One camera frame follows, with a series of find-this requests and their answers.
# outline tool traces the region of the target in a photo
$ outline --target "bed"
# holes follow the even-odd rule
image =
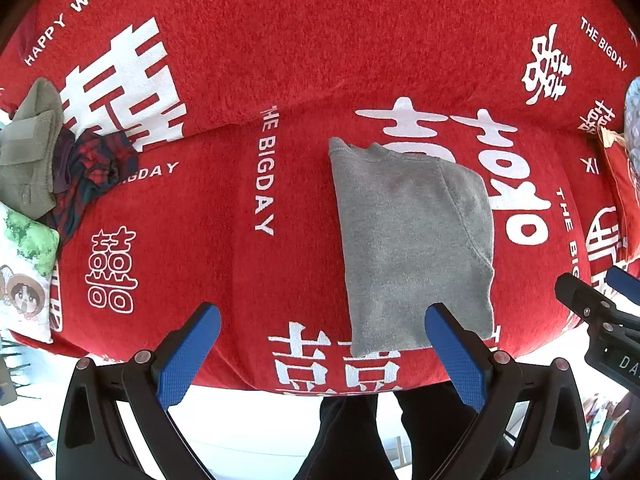
[[[52,352],[126,360],[201,301],[223,329],[196,383],[351,395],[444,380],[431,350],[355,359],[328,139],[477,171],[495,223],[495,331],[519,356],[609,294],[623,236],[594,131],[622,130],[638,40],[610,0],[40,0],[0,57],[77,134],[125,129],[140,170],[54,274]],[[425,298],[425,308],[430,304]]]

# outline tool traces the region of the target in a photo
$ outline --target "blue gripper pad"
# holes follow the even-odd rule
[[[171,332],[160,343],[154,375],[158,385],[156,397],[165,411],[184,398],[220,335],[221,323],[218,308],[203,303],[180,330]]]
[[[611,267],[604,277],[605,283],[615,288],[635,304],[640,304],[640,281],[619,267]]]
[[[424,331],[462,402],[482,411],[487,400],[485,376],[460,341],[464,329],[443,304],[434,304],[424,315]]]

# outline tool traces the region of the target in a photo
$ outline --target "folded gray sweatshirt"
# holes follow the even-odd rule
[[[489,338],[494,219],[482,178],[429,155],[329,141],[351,317],[351,354],[431,345],[424,313],[442,302]]]

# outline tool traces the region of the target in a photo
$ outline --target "red pillow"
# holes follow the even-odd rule
[[[626,149],[618,142],[605,148],[602,142],[598,145],[607,163],[607,178],[616,200],[616,209],[620,219],[620,243],[618,260],[632,262],[640,255],[640,194],[638,193],[638,177]]]

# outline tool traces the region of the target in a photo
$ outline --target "green fleece garment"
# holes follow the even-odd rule
[[[56,205],[51,163],[62,124],[60,94],[39,78],[0,130],[0,202],[31,219]]]

